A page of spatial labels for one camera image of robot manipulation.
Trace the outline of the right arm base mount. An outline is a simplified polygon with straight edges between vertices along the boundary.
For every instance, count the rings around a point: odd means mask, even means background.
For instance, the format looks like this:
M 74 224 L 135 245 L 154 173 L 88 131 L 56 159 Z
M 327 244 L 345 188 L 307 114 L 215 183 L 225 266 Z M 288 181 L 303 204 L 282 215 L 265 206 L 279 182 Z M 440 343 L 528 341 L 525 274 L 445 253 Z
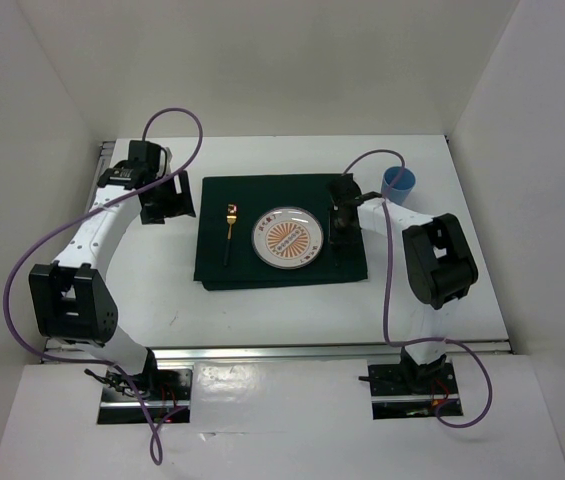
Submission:
M 455 371 L 446 362 L 440 372 L 423 383 L 409 386 L 398 364 L 375 364 L 358 377 L 368 385 L 374 420 L 434 417 L 437 408 L 443 417 L 463 415 Z

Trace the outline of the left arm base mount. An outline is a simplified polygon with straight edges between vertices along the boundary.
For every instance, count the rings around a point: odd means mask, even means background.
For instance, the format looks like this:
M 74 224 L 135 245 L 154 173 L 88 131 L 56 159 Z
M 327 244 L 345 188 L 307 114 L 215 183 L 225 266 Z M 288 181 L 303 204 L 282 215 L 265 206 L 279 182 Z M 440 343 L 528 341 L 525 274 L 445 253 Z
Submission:
M 119 373 L 107 370 L 105 375 L 90 369 L 84 373 L 102 385 L 98 425 L 143 424 L 146 418 L 140 402 Z M 155 423 L 185 424 L 190 422 L 190 400 L 193 371 L 188 368 L 160 370 L 153 386 L 135 379 L 141 398 Z

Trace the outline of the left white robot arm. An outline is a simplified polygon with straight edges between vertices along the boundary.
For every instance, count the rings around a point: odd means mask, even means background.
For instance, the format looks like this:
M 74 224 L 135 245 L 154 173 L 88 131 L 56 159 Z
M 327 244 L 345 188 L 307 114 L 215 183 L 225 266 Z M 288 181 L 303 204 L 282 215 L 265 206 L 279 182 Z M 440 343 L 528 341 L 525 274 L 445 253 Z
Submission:
M 188 174 L 173 175 L 171 159 L 159 144 L 131 141 L 126 159 L 99 177 L 90 218 L 51 263 L 34 265 L 28 276 L 39 332 L 121 367 L 125 388 L 138 399 L 155 395 L 161 377 L 154 353 L 120 326 L 106 275 L 134 220 L 156 225 L 194 216 Z

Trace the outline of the gold knife black handle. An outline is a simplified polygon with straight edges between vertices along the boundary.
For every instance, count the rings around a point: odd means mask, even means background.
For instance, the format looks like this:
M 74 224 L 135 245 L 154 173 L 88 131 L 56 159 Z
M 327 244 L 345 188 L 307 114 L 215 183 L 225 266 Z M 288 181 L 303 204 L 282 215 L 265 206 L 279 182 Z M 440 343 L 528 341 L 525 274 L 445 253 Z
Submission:
M 342 264 L 341 249 L 339 247 L 333 246 L 332 252 L 333 252 L 334 264 L 337 268 L 339 268 Z

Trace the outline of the dark green cloth napkin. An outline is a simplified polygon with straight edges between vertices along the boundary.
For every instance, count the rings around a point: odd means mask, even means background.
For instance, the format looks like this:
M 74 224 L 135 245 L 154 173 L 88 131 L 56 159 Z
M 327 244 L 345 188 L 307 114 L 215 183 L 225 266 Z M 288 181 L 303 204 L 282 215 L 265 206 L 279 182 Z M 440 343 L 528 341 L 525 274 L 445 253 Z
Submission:
M 194 280 L 208 291 L 308 286 L 363 281 L 368 268 L 363 241 L 334 264 L 328 240 L 318 258 L 308 266 L 281 270 L 261 261 L 255 254 L 251 234 L 255 222 L 279 207 L 299 207 L 312 213 L 323 232 L 329 230 L 332 205 L 327 185 L 336 173 L 215 176 L 202 181 Z M 230 261 L 223 266 L 227 236 L 226 212 L 238 206 L 233 226 Z

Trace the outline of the orange patterned plate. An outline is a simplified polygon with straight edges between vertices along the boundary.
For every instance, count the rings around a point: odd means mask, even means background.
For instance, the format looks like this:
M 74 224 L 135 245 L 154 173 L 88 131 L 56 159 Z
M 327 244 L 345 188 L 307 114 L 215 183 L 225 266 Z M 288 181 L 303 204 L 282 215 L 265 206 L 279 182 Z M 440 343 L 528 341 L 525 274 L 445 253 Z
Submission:
M 323 228 L 312 213 L 297 207 L 279 207 L 255 222 L 251 243 L 265 264 L 295 270 L 315 261 L 325 241 Z

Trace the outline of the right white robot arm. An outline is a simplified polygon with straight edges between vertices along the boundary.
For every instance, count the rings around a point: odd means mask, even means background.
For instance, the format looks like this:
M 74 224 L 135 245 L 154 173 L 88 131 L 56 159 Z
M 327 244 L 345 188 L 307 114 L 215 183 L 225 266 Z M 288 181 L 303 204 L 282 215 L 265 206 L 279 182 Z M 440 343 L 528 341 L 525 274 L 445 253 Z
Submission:
M 461 224 L 453 214 L 437 217 L 397 205 L 378 192 L 364 194 L 351 174 L 327 184 L 331 199 L 328 243 L 336 263 L 352 258 L 362 231 L 388 242 L 383 306 L 385 342 L 400 349 L 398 379 L 410 392 L 422 391 L 443 369 L 446 340 L 459 301 L 478 280 L 478 269 Z M 400 257 L 422 312 L 410 321 L 405 340 L 390 339 L 389 304 L 394 261 Z

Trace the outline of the gold fork black handle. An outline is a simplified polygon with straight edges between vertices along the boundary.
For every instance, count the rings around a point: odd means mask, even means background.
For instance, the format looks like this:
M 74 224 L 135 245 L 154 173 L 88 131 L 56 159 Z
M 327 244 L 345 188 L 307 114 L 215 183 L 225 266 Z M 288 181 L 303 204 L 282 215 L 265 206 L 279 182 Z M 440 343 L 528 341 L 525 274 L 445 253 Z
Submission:
M 237 216 L 238 216 L 238 206 L 235 204 L 229 204 L 227 206 L 227 212 L 226 212 L 227 236 L 226 236 L 225 250 L 223 256 L 224 267 L 227 267 L 229 265 L 233 226 L 237 222 Z

